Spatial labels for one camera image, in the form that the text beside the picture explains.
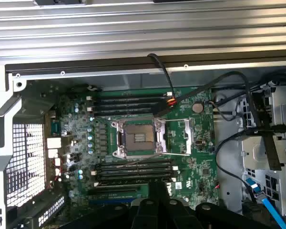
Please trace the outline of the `blue expansion slot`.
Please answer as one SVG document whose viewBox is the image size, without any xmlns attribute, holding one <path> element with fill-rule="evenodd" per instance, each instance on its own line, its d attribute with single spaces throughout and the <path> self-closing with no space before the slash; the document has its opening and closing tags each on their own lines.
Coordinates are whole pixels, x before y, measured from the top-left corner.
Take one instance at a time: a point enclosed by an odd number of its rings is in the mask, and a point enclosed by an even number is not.
<svg viewBox="0 0 286 229">
<path fill-rule="evenodd" d="M 89 205 L 115 204 L 115 203 L 131 203 L 135 198 L 101 198 L 89 200 Z"/>
</svg>

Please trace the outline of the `black expansion slot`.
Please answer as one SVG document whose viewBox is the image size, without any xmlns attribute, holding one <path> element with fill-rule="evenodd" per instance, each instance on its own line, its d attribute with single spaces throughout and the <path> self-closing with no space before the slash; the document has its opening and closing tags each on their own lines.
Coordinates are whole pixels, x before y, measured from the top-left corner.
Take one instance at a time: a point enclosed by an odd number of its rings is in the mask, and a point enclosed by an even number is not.
<svg viewBox="0 0 286 229">
<path fill-rule="evenodd" d="M 113 194 L 113 193 L 124 193 L 124 192 L 136 192 L 141 189 L 141 186 L 129 185 L 129 186 L 100 186 L 94 187 L 88 190 L 88 195 L 102 195 L 102 194 Z"/>
</svg>

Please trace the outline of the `black RAM slot white latch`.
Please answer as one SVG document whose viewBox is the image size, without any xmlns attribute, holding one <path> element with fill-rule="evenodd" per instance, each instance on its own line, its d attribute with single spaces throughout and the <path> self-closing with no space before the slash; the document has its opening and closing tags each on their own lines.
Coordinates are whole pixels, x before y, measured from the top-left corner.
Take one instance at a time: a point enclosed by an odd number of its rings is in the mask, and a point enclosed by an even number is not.
<svg viewBox="0 0 286 229">
<path fill-rule="evenodd" d="M 178 166 L 145 166 L 145 167 L 101 167 L 96 170 L 97 175 L 117 176 L 117 175 L 140 175 L 140 174 L 160 174 L 171 173 L 178 170 Z"/>
<path fill-rule="evenodd" d="M 133 109 L 150 109 L 155 104 L 119 104 L 110 106 L 91 106 L 87 107 L 88 112 L 104 112 L 104 111 L 122 111 L 122 110 L 133 110 Z"/>
<path fill-rule="evenodd" d="M 175 182 L 177 179 L 175 177 L 146 177 L 139 179 L 114 179 L 114 180 L 98 180 L 95 183 L 98 183 L 98 187 L 101 186 L 127 186 L 127 185 L 144 185 L 149 182 Z"/>
<path fill-rule="evenodd" d="M 86 96 L 87 101 L 91 100 L 97 100 L 97 99 L 104 99 L 104 100 L 114 100 L 114 99 L 134 99 L 134 98 L 164 98 L 164 97 L 171 97 L 172 93 L 171 92 L 166 92 L 163 94 L 137 94 L 137 95 L 131 95 L 131 94 L 126 94 L 126 95 L 115 95 L 115 96 Z"/>
</svg>

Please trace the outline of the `thin metal locking lever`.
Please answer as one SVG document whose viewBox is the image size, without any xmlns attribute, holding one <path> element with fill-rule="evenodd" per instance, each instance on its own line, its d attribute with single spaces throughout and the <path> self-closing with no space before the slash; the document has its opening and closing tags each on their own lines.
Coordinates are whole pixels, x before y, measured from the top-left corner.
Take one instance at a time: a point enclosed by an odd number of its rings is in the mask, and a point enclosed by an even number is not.
<svg viewBox="0 0 286 229">
<path fill-rule="evenodd" d="M 153 158 L 156 158 L 156 157 L 159 157 L 160 155 L 153 155 L 153 156 L 150 156 L 150 157 L 147 157 L 147 158 L 144 158 L 144 159 L 140 159 L 138 161 L 133 161 L 133 162 L 128 162 L 126 164 L 123 164 L 123 165 L 119 165 L 117 166 L 116 168 L 122 168 L 122 167 L 126 167 L 126 166 L 131 166 L 131 165 L 135 165 L 135 164 L 138 164 L 140 162 L 143 162 L 143 161 L 146 161 L 146 160 L 149 160 L 149 159 L 153 159 Z"/>
</svg>

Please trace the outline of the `green motherboard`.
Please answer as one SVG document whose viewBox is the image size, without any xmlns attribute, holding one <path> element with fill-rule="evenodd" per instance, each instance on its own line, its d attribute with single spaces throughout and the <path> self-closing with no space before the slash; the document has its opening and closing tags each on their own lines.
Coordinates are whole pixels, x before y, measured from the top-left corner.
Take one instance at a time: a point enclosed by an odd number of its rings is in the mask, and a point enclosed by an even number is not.
<svg viewBox="0 0 286 229">
<path fill-rule="evenodd" d="M 98 186 L 95 167 L 102 163 L 128 163 L 139 159 L 120 159 L 112 153 L 117 149 L 116 130 L 111 122 L 122 118 L 154 117 L 163 120 L 189 119 L 192 133 L 191 155 L 186 152 L 184 122 L 165 123 L 166 153 L 149 160 L 168 159 L 171 166 L 178 166 L 172 172 L 175 182 L 164 182 L 171 197 L 181 198 L 192 208 L 202 202 L 218 203 L 217 174 L 215 165 L 215 129 L 210 90 L 178 102 L 171 112 L 162 117 L 155 117 L 152 109 L 162 101 L 173 101 L 173 96 L 190 92 L 191 88 L 139 89 L 124 91 L 101 91 L 97 88 L 78 91 L 71 90 L 62 95 L 58 103 L 59 129 L 62 136 L 64 161 L 64 182 L 68 188 L 71 204 L 75 207 L 89 205 L 91 199 L 101 198 L 146 198 L 148 184 L 140 185 L 136 192 L 124 192 L 102 195 L 88 195 L 88 190 Z M 87 107 L 96 101 L 87 101 L 86 96 L 115 96 L 137 94 L 163 94 L 171 92 L 150 109 L 133 109 L 122 111 L 88 112 Z M 204 111 L 196 114 L 192 111 L 195 102 L 204 104 Z"/>
</svg>

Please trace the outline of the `silver CPU socket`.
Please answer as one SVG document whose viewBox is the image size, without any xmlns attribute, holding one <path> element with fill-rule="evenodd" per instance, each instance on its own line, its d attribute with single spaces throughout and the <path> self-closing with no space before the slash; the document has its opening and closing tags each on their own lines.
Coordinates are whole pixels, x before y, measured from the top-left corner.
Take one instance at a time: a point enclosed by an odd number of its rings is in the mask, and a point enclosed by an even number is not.
<svg viewBox="0 0 286 229">
<path fill-rule="evenodd" d="M 165 154 L 165 120 L 154 117 L 122 118 L 111 122 L 116 130 L 114 157 L 130 160 Z"/>
</svg>

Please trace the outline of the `metal socket cover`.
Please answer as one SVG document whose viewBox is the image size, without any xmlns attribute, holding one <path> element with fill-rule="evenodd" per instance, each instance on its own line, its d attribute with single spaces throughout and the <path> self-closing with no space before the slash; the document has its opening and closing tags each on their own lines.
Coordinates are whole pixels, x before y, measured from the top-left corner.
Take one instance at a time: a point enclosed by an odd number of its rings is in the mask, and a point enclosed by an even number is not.
<svg viewBox="0 0 286 229">
<path fill-rule="evenodd" d="M 182 121 L 184 122 L 184 132 L 186 134 L 185 139 L 186 139 L 186 152 L 184 153 L 184 156 L 190 156 L 191 155 L 191 145 L 192 145 L 192 133 L 191 133 L 191 128 L 190 128 L 190 121 L 189 119 L 170 119 L 166 120 L 165 122 L 174 122 L 174 121 Z"/>
</svg>

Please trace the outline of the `silver metal drive cage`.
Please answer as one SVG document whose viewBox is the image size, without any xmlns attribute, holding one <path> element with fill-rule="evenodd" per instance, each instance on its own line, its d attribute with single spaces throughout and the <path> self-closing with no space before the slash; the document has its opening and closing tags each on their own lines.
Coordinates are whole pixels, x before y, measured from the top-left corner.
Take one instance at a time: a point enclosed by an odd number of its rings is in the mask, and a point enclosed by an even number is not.
<svg viewBox="0 0 286 229">
<path fill-rule="evenodd" d="M 270 103 L 272 124 L 286 125 L 286 86 L 279 86 L 267 98 Z M 286 216 L 286 133 L 273 137 L 278 158 L 282 163 L 280 171 L 270 170 L 264 142 L 260 136 L 242 141 L 246 176 L 252 178 L 269 197 L 281 215 Z"/>
</svg>

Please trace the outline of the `silver coin battery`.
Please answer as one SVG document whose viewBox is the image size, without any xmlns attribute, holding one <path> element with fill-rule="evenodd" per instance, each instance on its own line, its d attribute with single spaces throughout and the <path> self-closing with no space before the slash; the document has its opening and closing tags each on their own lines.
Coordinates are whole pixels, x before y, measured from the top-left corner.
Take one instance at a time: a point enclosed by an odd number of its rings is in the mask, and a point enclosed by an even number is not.
<svg viewBox="0 0 286 229">
<path fill-rule="evenodd" d="M 200 114 L 204 111 L 204 104 L 202 102 L 195 102 L 192 105 L 192 111 L 196 114 Z"/>
</svg>

